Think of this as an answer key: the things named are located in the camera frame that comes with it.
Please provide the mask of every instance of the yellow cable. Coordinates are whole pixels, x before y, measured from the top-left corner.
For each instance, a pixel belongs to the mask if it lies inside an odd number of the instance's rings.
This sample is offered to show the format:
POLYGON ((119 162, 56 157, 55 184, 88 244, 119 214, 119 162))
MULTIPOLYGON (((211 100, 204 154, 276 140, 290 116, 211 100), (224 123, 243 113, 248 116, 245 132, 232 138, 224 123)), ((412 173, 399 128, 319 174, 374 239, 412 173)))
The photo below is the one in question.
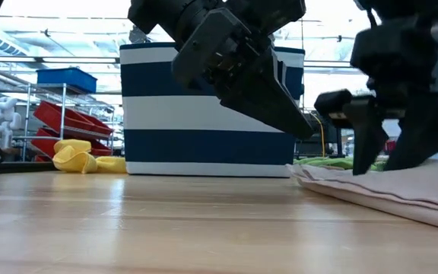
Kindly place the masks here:
POLYGON ((320 122, 320 119, 317 118, 313 113, 310 112, 310 115, 312 115, 317 122, 319 122, 320 125, 320 139, 322 140, 322 156, 325 157, 325 143, 324 143, 324 127, 322 126, 322 122, 320 122))

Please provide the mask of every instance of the green cloth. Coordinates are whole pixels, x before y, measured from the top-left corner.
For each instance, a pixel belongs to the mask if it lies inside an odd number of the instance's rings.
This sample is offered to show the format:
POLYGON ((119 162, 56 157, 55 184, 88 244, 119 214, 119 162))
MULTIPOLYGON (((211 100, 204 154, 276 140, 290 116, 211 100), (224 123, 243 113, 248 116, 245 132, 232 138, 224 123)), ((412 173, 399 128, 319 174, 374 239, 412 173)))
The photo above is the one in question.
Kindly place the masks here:
MULTIPOLYGON (((377 161, 371 165, 371 170, 382 171, 384 161, 377 161)), ((294 164, 308 164, 316 167, 329 166, 329 167, 340 167, 345 170, 353 169, 353 158, 305 158, 301 160, 295 160, 294 164)))

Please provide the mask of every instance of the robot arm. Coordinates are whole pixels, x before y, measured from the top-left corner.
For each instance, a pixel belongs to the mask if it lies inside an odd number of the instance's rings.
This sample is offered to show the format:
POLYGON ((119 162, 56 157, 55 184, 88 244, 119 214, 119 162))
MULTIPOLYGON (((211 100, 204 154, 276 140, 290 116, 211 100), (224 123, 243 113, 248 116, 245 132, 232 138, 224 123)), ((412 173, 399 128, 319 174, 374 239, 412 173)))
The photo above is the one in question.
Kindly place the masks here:
MULTIPOLYGON (((354 129, 354 174, 365 173, 386 143, 384 119, 401 125, 386 170, 416 167, 438 152, 438 0, 355 2, 372 27, 357 35, 351 65, 370 77, 376 96, 337 91, 315 107, 354 129)), ((304 0, 132 0, 129 19, 145 33, 159 24, 176 41, 179 82, 203 77, 223 106, 305 139, 312 130, 276 77, 282 64, 268 38, 305 12, 304 0)))

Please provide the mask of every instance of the blue plastic crate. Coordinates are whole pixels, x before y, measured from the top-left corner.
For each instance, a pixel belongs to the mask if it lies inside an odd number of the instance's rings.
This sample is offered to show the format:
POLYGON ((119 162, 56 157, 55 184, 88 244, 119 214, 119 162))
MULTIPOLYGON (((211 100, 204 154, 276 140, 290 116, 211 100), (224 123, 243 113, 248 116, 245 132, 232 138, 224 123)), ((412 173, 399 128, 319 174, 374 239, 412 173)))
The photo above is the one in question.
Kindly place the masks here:
POLYGON ((96 93, 97 79, 78 68, 40 69, 38 84, 69 84, 85 93, 96 93))

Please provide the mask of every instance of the ceiling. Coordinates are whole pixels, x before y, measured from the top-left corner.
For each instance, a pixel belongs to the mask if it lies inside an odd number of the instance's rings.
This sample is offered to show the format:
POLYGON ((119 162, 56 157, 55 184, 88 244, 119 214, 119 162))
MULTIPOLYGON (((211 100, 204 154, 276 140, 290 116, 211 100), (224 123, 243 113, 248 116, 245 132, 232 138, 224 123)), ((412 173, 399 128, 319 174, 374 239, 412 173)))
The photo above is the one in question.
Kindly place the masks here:
MULTIPOLYGON (((94 0, 5 0, 0 10, 0 56, 118 57, 119 47, 130 43, 129 6, 130 0, 106 5, 94 0)), ((306 0, 306 6, 303 21, 275 33, 275 44, 304 48, 307 60, 349 60, 356 33, 369 27, 365 13, 353 1, 306 0)), ((152 41, 172 41, 160 27, 148 36, 152 41)), ((98 78, 98 91, 121 89, 116 64, 45 66, 79 66, 98 78)), ((0 69, 35 82, 35 71, 41 67, 0 63, 0 69)))

